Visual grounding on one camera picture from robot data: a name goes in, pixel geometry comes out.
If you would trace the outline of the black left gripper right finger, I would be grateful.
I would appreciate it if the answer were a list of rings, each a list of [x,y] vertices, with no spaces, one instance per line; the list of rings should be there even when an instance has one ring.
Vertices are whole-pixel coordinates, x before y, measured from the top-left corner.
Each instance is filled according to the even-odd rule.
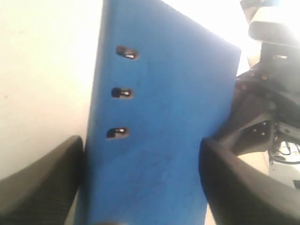
[[[199,174],[218,225],[298,225],[300,192],[248,165],[212,138],[202,139]]]

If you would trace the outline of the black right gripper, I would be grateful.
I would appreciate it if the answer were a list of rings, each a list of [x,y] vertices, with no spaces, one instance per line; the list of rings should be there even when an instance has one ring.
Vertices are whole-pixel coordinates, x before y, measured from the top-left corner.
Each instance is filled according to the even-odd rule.
[[[277,130],[300,141],[300,49],[262,43],[260,60],[236,78],[232,112],[217,141],[236,156],[270,150]]]

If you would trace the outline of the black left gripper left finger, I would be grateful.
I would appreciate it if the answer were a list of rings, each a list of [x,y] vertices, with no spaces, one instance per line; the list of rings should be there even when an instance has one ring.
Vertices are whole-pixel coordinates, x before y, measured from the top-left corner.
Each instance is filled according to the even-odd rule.
[[[0,181],[0,223],[64,224],[82,174],[83,141],[71,136],[36,162]]]

